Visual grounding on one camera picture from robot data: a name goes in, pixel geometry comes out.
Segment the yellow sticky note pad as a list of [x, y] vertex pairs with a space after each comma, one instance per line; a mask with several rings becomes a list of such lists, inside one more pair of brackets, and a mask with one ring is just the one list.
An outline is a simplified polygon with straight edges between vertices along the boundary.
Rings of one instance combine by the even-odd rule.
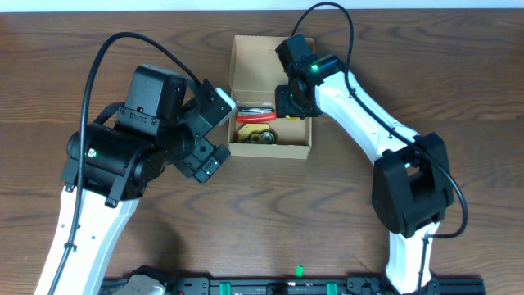
[[247, 139], [252, 133], [262, 133], [269, 131], [270, 125], [267, 123], [247, 123], [244, 124], [237, 133], [238, 141], [241, 142]]

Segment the correction tape dispenser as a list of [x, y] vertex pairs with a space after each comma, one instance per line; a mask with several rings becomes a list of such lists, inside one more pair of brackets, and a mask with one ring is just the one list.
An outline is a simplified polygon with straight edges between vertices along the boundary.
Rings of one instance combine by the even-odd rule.
[[241, 143], [250, 143], [250, 144], [275, 144], [276, 135], [270, 131], [255, 131], [250, 133], [246, 138], [244, 138]]

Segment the brown cardboard box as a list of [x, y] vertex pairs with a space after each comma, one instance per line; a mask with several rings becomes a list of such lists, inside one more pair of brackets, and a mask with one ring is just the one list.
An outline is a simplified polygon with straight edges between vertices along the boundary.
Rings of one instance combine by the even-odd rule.
[[[231, 98], [238, 107], [276, 108], [275, 89], [287, 76], [275, 52], [284, 37], [236, 35], [229, 68]], [[245, 123], [233, 116], [228, 123], [228, 149], [233, 156], [305, 160], [312, 146], [310, 118], [278, 118], [266, 123], [275, 136], [273, 143], [245, 143], [240, 129]]]

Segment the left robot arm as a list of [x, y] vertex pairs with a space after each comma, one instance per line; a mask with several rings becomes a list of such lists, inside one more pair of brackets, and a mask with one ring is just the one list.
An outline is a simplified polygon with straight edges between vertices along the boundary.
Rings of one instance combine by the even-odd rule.
[[205, 183], [228, 149], [206, 135], [235, 112], [236, 103], [209, 81], [141, 65], [127, 101], [108, 106], [87, 127], [82, 197], [76, 197], [79, 133], [67, 144], [61, 209], [37, 294], [95, 294], [118, 238], [147, 184], [167, 165]]

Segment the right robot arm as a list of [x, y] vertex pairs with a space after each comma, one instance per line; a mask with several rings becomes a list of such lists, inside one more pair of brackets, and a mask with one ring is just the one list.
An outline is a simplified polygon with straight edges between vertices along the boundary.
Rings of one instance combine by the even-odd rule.
[[430, 236], [453, 204], [449, 161], [437, 134], [419, 135], [380, 107], [335, 55], [318, 57], [298, 34], [275, 49], [288, 83], [275, 90], [279, 117], [333, 118], [373, 164], [372, 204], [390, 233], [386, 277], [393, 291], [431, 280]]

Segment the small green clip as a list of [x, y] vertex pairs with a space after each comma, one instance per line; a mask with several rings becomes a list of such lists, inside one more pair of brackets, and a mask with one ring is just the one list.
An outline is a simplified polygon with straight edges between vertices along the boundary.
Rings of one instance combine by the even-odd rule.
[[298, 265], [296, 267], [296, 277], [297, 278], [301, 278], [303, 276], [303, 273], [304, 273], [304, 268], [302, 265]]

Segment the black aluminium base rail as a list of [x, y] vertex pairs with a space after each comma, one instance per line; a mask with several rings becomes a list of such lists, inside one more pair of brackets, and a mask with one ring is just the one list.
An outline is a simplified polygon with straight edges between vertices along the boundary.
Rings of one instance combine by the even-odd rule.
[[396, 294], [381, 275], [346, 278], [175, 277], [143, 265], [121, 279], [104, 279], [99, 294], [172, 295], [364, 295]]

